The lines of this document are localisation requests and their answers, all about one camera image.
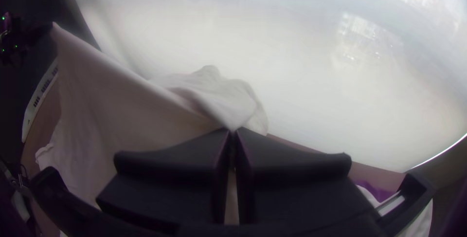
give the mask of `wooden surface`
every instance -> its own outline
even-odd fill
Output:
[[[58,85],[54,83],[37,112],[34,121],[29,129],[28,136],[24,142],[23,154],[21,163],[28,171],[28,175],[32,178],[39,172],[39,166],[36,164],[36,152],[43,146],[47,145],[54,131],[55,125],[60,118],[60,102],[58,97]],[[42,232],[43,237],[58,237],[59,229],[45,215],[35,201],[31,202],[31,208],[36,218],[37,224]]]

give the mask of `purple fabric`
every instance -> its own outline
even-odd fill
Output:
[[[358,185],[360,187],[364,187],[367,189],[378,202],[383,202],[386,199],[388,199],[390,196],[392,196],[395,192],[387,191],[387,190],[382,190],[378,188],[374,188],[369,184],[367,181],[364,180],[356,180],[354,181],[355,185]]]

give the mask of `white fabric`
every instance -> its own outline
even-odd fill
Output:
[[[381,203],[364,187],[358,186],[366,199],[373,205],[378,207]],[[423,209],[423,211],[415,218],[412,223],[405,228],[398,237],[428,237],[430,234],[431,216],[433,213],[433,200]]]
[[[68,189],[91,205],[115,175],[118,151],[157,150],[221,126],[267,134],[251,87],[222,78],[213,66],[148,81],[56,24],[52,37],[62,114],[36,162],[40,169],[55,167]]]

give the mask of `white cloth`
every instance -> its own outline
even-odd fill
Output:
[[[359,190],[363,193],[366,199],[373,205],[378,207],[381,203],[364,187],[358,186]],[[433,200],[428,202],[425,209],[408,225],[398,237],[428,237],[430,234],[431,216],[433,213]]]
[[[145,80],[54,24],[61,119],[36,153],[91,205],[116,171],[121,150],[172,146],[221,126],[263,135],[268,120],[251,87],[207,66],[190,75]]]

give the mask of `white sheet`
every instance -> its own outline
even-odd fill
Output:
[[[147,81],[56,24],[61,119],[36,154],[68,189],[91,205],[115,175],[121,150],[157,150],[221,126],[267,134],[268,120],[251,87],[217,68]]]

